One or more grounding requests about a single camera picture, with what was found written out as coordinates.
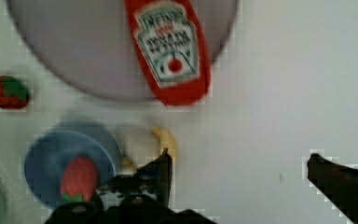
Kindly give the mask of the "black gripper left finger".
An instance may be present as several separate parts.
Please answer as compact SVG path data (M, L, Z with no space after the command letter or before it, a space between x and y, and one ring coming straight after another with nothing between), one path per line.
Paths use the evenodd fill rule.
M59 206L45 224L214 224L191 209L170 209L171 186L172 157L164 148L134 174L101 184L89 202Z

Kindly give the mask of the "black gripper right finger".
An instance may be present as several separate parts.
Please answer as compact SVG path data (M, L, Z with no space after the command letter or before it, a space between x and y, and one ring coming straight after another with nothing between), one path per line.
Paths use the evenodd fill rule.
M358 224L358 169L331 162L318 153L307 161L307 179L353 224Z

